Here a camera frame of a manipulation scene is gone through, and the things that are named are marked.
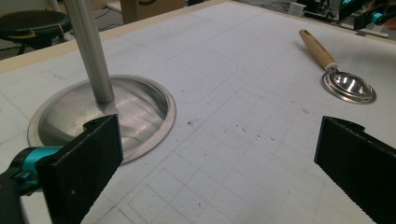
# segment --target stool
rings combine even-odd
[[[25,46],[43,49],[52,45],[52,39],[72,29],[67,15],[57,11],[32,10],[9,13],[0,17],[0,39],[20,43],[18,55]]]

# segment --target wooden edge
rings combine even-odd
[[[115,38],[120,35],[125,35],[131,33],[133,31],[143,29],[150,25],[173,19],[177,16],[191,13],[193,11],[197,11],[206,7],[211,7],[214,5],[218,5],[223,2],[229,2],[228,0],[211,0],[203,2],[202,4],[197,4],[191,7],[183,7],[181,9],[164,13],[162,15],[158,15],[155,17],[151,17],[142,21],[132,22],[126,25],[122,25],[120,27],[103,31],[99,34],[102,41],[108,40],[111,38]],[[71,40],[64,42],[62,44],[58,44],[46,49],[39,49],[29,53],[25,53],[19,56],[15,56],[9,59],[4,59],[0,61],[0,75],[6,72],[14,71],[18,68],[22,68],[24,66],[39,63],[45,61],[47,59],[51,59],[68,52],[74,51],[78,49],[78,45],[76,40]]]

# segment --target teal clamp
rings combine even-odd
[[[31,195],[38,189],[39,178],[35,163],[42,158],[59,151],[61,147],[37,147],[24,160],[21,171],[14,176],[19,183],[19,192],[24,195]]]
[[[382,13],[376,12],[376,13],[372,16],[370,22],[371,22],[372,24],[377,25],[377,24],[379,23],[379,19],[380,19],[382,16],[383,16]]]
[[[352,0],[344,0],[341,5],[346,5],[346,4],[350,3],[350,2],[352,2]]]

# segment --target metal dish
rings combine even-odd
[[[29,124],[30,146],[64,146],[83,132],[82,124],[111,114],[119,115],[123,162],[157,146],[176,118],[172,95],[157,82],[143,77],[112,76],[111,84],[115,100],[106,105],[95,102],[88,80],[49,98]]]
[[[362,78],[350,73],[329,71],[322,77],[324,87],[333,95],[355,104],[375,101],[375,90]]]

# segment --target metal pole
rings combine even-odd
[[[79,52],[87,70],[96,103],[108,104],[114,100],[114,92],[91,1],[64,0],[64,4],[76,35]]]

